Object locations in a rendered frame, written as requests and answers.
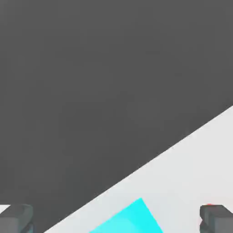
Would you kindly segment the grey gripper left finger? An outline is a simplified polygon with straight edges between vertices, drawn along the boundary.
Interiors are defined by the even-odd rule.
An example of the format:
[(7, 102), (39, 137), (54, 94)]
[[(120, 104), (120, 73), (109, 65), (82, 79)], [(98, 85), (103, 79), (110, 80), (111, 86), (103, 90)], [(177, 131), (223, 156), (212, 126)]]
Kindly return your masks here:
[(34, 233), (33, 215), (31, 205), (10, 205), (0, 213), (0, 233)]

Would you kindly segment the large cyan box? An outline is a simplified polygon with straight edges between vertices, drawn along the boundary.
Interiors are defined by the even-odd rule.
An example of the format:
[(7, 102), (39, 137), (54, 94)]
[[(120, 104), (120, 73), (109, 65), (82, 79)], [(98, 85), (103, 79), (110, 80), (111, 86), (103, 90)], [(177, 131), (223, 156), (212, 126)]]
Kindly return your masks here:
[(163, 231), (140, 198), (90, 233), (163, 233)]

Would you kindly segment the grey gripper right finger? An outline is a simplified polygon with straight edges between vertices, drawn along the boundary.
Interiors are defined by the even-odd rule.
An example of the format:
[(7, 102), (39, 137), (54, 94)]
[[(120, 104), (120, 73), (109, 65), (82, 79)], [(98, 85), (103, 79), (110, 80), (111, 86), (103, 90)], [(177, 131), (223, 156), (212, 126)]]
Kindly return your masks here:
[(233, 233), (233, 213), (223, 205), (202, 205), (200, 217), (200, 233)]

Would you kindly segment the small red cube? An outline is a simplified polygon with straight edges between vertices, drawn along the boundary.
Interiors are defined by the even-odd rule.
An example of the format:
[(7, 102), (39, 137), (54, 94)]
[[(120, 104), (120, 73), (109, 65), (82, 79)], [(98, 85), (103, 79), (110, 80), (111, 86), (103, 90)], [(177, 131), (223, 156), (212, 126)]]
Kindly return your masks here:
[(206, 224), (209, 223), (209, 216), (213, 207), (214, 205), (212, 204), (206, 204), (200, 207), (200, 217)]

